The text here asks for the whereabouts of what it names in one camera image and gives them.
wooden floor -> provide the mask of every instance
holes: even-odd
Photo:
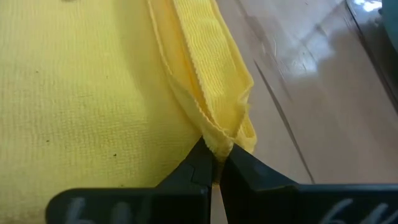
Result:
[[[300,183],[398,183],[398,115],[345,2],[217,2],[255,81],[255,156]]]

yellow cloth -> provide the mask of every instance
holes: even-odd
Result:
[[[0,223],[75,187],[153,187],[200,136],[252,151],[252,79],[214,0],[0,0]]]

towel texture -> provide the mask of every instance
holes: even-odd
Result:
[[[203,135],[252,151],[252,78],[214,0],[0,1],[0,223],[75,187],[153,187]]]

yellow microfiber towel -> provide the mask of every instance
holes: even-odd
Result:
[[[252,84],[214,0],[1,0],[0,223],[153,187],[201,136],[251,152]]]

glossy floor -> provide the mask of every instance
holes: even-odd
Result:
[[[398,115],[345,1],[217,1],[255,80],[255,155],[300,183],[397,183]]]

